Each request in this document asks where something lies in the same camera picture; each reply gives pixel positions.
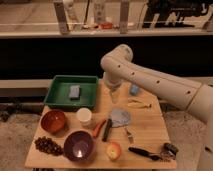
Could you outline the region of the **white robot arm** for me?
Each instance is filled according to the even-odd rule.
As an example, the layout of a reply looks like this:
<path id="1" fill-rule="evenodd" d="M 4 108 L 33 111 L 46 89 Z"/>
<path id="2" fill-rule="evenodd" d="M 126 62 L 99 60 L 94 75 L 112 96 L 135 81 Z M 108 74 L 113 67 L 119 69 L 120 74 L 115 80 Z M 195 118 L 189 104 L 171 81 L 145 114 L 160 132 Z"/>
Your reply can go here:
<path id="1" fill-rule="evenodd" d="M 132 59 L 133 51 L 125 44 L 105 54 L 100 62 L 105 85 L 114 92 L 123 80 L 129 81 L 205 123 L 197 171 L 213 171 L 213 87 L 141 67 Z"/>

